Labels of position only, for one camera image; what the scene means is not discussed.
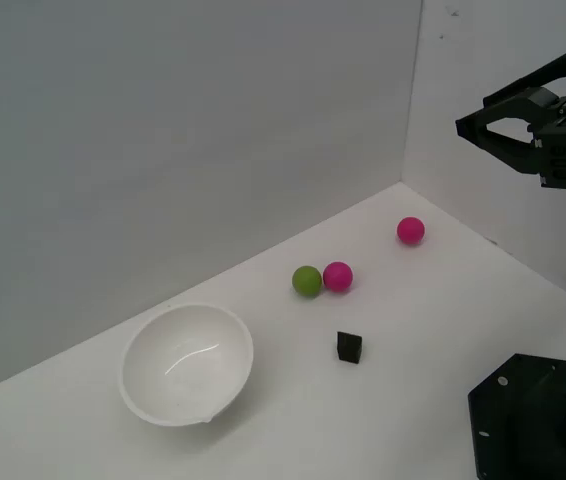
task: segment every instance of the black cube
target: black cube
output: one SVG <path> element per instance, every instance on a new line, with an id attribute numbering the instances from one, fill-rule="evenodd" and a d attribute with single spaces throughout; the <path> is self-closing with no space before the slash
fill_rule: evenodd
<path id="1" fill-rule="evenodd" d="M 336 351 L 339 360 L 343 362 L 359 363 L 363 350 L 363 337 L 351 333 L 338 332 Z"/>

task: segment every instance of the pink ball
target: pink ball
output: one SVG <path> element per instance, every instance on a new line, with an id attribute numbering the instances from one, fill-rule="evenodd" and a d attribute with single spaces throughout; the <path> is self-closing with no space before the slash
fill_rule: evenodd
<path id="1" fill-rule="evenodd" d="M 425 225 L 418 218 L 406 217 L 396 227 L 396 234 L 406 245 L 418 245 L 425 235 Z"/>
<path id="2" fill-rule="evenodd" d="M 350 285 L 354 274 L 352 269 L 343 262 L 330 263 L 325 270 L 323 270 L 323 283 L 325 288 L 333 292 L 344 292 Z"/>

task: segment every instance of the white backdrop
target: white backdrop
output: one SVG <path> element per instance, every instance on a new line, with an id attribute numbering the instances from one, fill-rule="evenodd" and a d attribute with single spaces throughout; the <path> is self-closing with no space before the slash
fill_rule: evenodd
<path id="1" fill-rule="evenodd" d="M 404 180 L 566 289 L 566 191 L 541 189 L 458 138 L 454 124 L 564 53 L 564 1 L 425 0 Z"/>
<path id="2" fill-rule="evenodd" d="M 396 182 L 419 13 L 0 0 L 0 380 Z"/>

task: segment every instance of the bowl rim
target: bowl rim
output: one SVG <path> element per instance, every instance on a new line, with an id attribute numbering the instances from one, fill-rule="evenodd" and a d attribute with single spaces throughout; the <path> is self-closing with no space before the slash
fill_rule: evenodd
<path id="1" fill-rule="evenodd" d="M 245 372 L 243 373 L 243 378 L 241 379 L 240 382 L 237 383 L 234 390 L 232 390 L 232 392 L 229 395 L 227 395 L 227 397 L 223 400 L 223 402 L 219 402 L 220 407 L 218 407 L 214 412 L 212 412 L 208 416 L 206 416 L 206 417 L 192 417 L 191 419 L 184 420 L 184 421 L 162 420 L 160 418 L 156 418 L 156 417 L 148 414 L 147 412 L 145 412 L 144 410 L 139 408 L 136 405 L 136 403 L 132 400 L 130 395 L 128 394 L 127 388 L 125 387 L 125 384 L 123 382 L 123 372 L 125 370 L 125 360 L 127 359 L 130 348 L 132 347 L 132 345 L 134 344 L 134 342 L 136 341 L 138 336 L 147 327 L 149 327 L 150 324 L 154 323 L 154 321 L 158 320 L 163 315 L 166 315 L 170 312 L 173 312 L 175 310 L 181 310 L 181 309 L 184 309 L 184 308 L 190 308 L 190 307 L 203 307 L 203 308 L 211 308 L 211 309 L 214 309 L 214 310 L 218 310 L 218 311 L 226 314 L 228 317 L 230 317 L 239 326 L 239 328 L 243 332 L 243 337 L 247 341 L 248 366 L 247 366 L 247 369 L 245 370 Z M 243 320 L 241 320 L 238 317 L 238 315 L 236 315 L 234 312 L 228 310 L 225 307 L 220 307 L 218 305 L 214 305 L 212 303 L 205 303 L 205 302 L 181 303 L 181 304 L 176 304 L 176 305 L 170 305 L 166 310 L 162 310 L 160 312 L 157 312 L 150 319 L 145 321 L 143 323 L 143 325 L 134 333 L 132 338 L 128 341 L 127 345 L 123 349 L 123 355 L 122 355 L 121 360 L 119 362 L 119 369 L 118 369 L 119 393 L 121 394 L 121 397 L 123 397 L 123 401 L 125 402 L 127 407 L 136 416 L 138 416 L 139 418 L 145 420 L 146 422 L 152 423 L 154 425 L 160 425 L 160 426 L 163 426 L 163 427 L 184 427 L 184 426 L 187 426 L 187 425 L 195 425 L 197 423 L 209 423 L 214 417 L 216 417 L 219 413 L 221 413 L 223 410 L 225 410 L 230 405 L 230 403 L 232 403 L 234 401 L 234 399 L 238 396 L 238 394 L 241 392 L 241 390 L 243 390 L 243 387 L 245 387 L 245 384 L 247 383 L 247 379 L 249 378 L 250 373 L 252 371 L 252 364 L 253 363 L 254 363 L 254 344 L 253 344 L 253 341 L 252 341 L 252 335 L 250 334 L 250 331 L 248 330 L 245 323 L 243 323 Z"/>

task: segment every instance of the white tabletop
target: white tabletop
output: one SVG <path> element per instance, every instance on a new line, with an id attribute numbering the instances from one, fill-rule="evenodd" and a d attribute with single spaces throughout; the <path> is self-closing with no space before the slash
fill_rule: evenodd
<path id="1" fill-rule="evenodd" d="M 408 215 L 418 248 L 395 240 Z M 347 295 L 292 292 L 335 260 Z M 156 427 L 119 398 L 120 354 L 191 301 L 245 321 L 254 368 L 212 423 Z M 359 365 L 338 330 L 363 336 Z M 1 383 L 0 479 L 472 479 L 467 393 L 516 352 L 566 359 L 566 293 L 399 184 Z"/>

